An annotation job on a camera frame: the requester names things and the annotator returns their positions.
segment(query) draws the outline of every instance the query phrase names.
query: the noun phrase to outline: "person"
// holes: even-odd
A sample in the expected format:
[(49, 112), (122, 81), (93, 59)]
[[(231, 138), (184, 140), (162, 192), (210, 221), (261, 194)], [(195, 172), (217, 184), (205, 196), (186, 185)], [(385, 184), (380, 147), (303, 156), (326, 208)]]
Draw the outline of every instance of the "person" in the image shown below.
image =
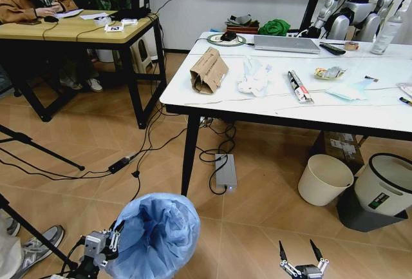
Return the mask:
[[(33, 265), (52, 253), (34, 237), (21, 245), (20, 238), (16, 237), (19, 230), (20, 224), (0, 213), (0, 279), (20, 279)], [(64, 230), (61, 226), (53, 226), (43, 236), (57, 247)]]
[[(33, 21), (56, 13), (77, 9), (73, 0), (0, 0), (0, 23)], [(82, 82), (95, 92), (102, 91), (98, 73), (88, 59), (87, 51), (81, 48), (44, 50), (37, 53), (30, 50), (29, 59), (42, 59), (47, 54), (59, 69), (60, 83), (74, 90), (82, 88)]]

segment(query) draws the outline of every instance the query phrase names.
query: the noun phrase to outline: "wooden table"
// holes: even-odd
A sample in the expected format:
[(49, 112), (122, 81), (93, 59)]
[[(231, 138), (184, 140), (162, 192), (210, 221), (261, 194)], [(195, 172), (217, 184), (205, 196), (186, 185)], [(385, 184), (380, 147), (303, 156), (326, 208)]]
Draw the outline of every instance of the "wooden table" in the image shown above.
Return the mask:
[[(97, 14), (100, 12), (102, 11), (85, 10), (81, 15)], [(142, 18), (136, 26), (126, 26), (123, 32), (105, 32), (103, 28), (95, 25), (94, 20), (83, 20), (79, 15), (60, 19), (58, 25), (52, 28), (54, 25), (53, 23), (45, 23), (44, 21), (34, 26), (15, 23), (3, 24), (0, 26), (1, 48), (19, 50), (19, 46), (24, 45), (25, 50), (29, 50), (30, 48), (59, 48), (64, 44), (66, 48), (68, 45), (72, 45), (73, 48), (119, 51), (138, 127), (144, 129), (156, 101), (167, 85), (159, 18), (155, 15)], [(155, 75), (136, 73), (133, 69), (130, 46), (151, 28), (154, 29), (160, 73)], [(22, 55), (19, 56), (21, 58), (15, 59), (16, 61), (24, 60)], [(23, 78), (22, 72), (17, 72), (12, 66), (7, 67), (6, 70), (14, 86), (21, 90), (27, 101), (44, 122), (50, 121), (52, 115), (76, 94), (75, 91), (61, 93), (55, 89), (59, 97), (48, 107), (44, 107), (29, 87), (26, 79)], [(144, 109), (136, 84), (138, 80), (160, 81)]]
[[(210, 34), (205, 32), (201, 38)], [(242, 36), (248, 43), (253, 43), (253, 35)], [(189, 70), (210, 46), (219, 50), (229, 72), (216, 93), (204, 95), (192, 89)], [(248, 45), (218, 47), (204, 39), (199, 40), (160, 97), (168, 112), (189, 116), (183, 157), (182, 194), (186, 195), (189, 188), (202, 116), (412, 140), (412, 107), (399, 101), (400, 97), (407, 95), (397, 86), (400, 82), (412, 82), (412, 46), (392, 44), (384, 55), (373, 55), (370, 49), (371, 43), (361, 42), (359, 51), (346, 52), (343, 56), (334, 56), (323, 49), (319, 55), (312, 55), (255, 50)], [(272, 65), (272, 87), (268, 87), (271, 91), (268, 95), (254, 97), (251, 93), (238, 91), (237, 83), (239, 74), (243, 72), (245, 56), (253, 57), (264, 65)], [(337, 81), (314, 78), (316, 68), (332, 66), (340, 66), (347, 71)], [(312, 94), (314, 104), (298, 103), (289, 85), (288, 70), (296, 71)], [(379, 79), (367, 87), (366, 95), (369, 99), (366, 101), (346, 101), (326, 93), (326, 90), (337, 84), (364, 80), (365, 75)]]

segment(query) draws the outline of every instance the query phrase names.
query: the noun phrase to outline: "robotic hand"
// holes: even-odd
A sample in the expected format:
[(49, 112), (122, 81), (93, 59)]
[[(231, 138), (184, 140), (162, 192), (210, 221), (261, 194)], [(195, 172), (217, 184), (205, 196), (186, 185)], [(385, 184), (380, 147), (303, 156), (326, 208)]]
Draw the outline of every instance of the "robotic hand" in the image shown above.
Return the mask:
[(329, 265), (329, 261), (322, 257), (321, 251), (316, 247), (312, 239), (310, 240), (312, 249), (314, 250), (317, 261), (317, 266), (314, 265), (299, 265), (294, 267), (288, 262), (285, 250), (282, 243), (279, 241), (281, 268), (293, 279), (323, 279), (324, 272)]
[(381, 22), (386, 18), (393, 0), (378, 0), (375, 5), (370, 0), (327, 0), (307, 37), (319, 38), (322, 28), (328, 32), (327, 38), (345, 40), (350, 25), (359, 31), (354, 41), (372, 42)]
[[(100, 269), (104, 269), (107, 266), (108, 261), (118, 257), (118, 240), (123, 225), (124, 221), (113, 231), (111, 229), (100, 232), (93, 231), (86, 237), (82, 236), (78, 241), (78, 244), (84, 245), (84, 256), (80, 259), (81, 263), (79, 267), (70, 271), (67, 278), (97, 279)], [(51, 279), (65, 278), (55, 274)]]

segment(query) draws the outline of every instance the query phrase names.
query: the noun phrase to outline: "sneaker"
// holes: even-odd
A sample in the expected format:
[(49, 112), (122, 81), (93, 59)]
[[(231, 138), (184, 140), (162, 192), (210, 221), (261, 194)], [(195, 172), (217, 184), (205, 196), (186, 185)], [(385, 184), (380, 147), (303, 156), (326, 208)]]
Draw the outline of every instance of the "sneaker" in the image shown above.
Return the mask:
[(81, 90), (83, 86), (78, 82), (72, 81), (70, 78), (66, 77), (65, 79), (60, 80), (60, 84), (65, 87), (69, 87), (73, 90)]
[[(48, 239), (55, 247), (58, 247), (64, 236), (63, 227), (53, 226), (46, 232), (44, 232), (43, 236)], [(24, 253), (23, 262), (17, 272), (13, 275), (13, 277), (11, 277), (11, 279), (22, 278), (34, 264), (40, 262), (41, 260), (44, 260), (52, 253), (51, 250), (49, 250), (40, 242), (40, 240), (35, 237), (22, 245), (22, 249)]]
[(12, 217), (6, 218), (7, 234), (15, 236), (20, 231), (20, 223), (14, 220)]
[(96, 78), (91, 78), (86, 80), (86, 83), (89, 85), (91, 91), (93, 92), (101, 92), (103, 91), (103, 87), (100, 85), (100, 81)]

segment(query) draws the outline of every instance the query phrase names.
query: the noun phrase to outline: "tiled floor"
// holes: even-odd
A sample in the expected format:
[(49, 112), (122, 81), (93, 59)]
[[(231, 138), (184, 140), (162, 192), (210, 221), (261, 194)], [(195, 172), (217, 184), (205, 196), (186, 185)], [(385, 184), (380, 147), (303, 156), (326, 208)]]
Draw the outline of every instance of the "tiled floor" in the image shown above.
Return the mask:
[[(168, 56), (172, 77), (184, 55)], [(145, 100), (149, 84), (140, 86)], [(37, 89), (43, 100), (52, 93)], [(104, 171), (114, 161), (140, 148), (144, 132), (136, 120), (126, 87), (103, 93), (78, 95), (49, 123), (41, 122), (23, 97), (0, 101), (0, 123), (22, 131), (43, 146), (85, 165)], [(224, 124), (215, 121), (216, 129)], [(371, 233), (346, 229), (334, 204), (315, 207), (297, 192), (308, 150), (318, 132), (238, 122), (234, 158), (239, 188), (235, 193), (213, 195), (208, 177), (213, 170), (196, 158), (189, 198), (201, 216), (201, 237), (192, 260), (176, 278), (288, 278), (279, 268), (278, 240), (294, 264), (315, 262), (312, 238), (330, 262), (326, 278), (412, 278), (412, 221)], [(185, 127), (184, 117), (161, 117), (153, 130), (153, 144), (163, 144)], [(221, 137), (201, 129), (198, 145), (214, 148)], [(150, 154), (140, 169), (140, 196), (150, 192), (180, 192), (184, 134), (162, 151)], [(63, 164), (16, 142), (2, 147), (44, 169), (80, 175)], [(362, 147), (365, 160), (376, 152), (397, 153), (412, 159), (410, 142), (370, 138)], [(14, 162), (4, 153), (0, 159)], [(103, 179), (52, 182), (1, 166), (0, 192), (12, 207), (39, 230), (61, 224), (67, 253), (81, 234), (107, 228), (135, 194), (131, 176), (136, 164)], [(26, 231), (19, 236), (29, 237)], [(81, 250), (73, 255), (80, 256)], [(26, 278), (57, 272), (61, 261), (51, 256)]]

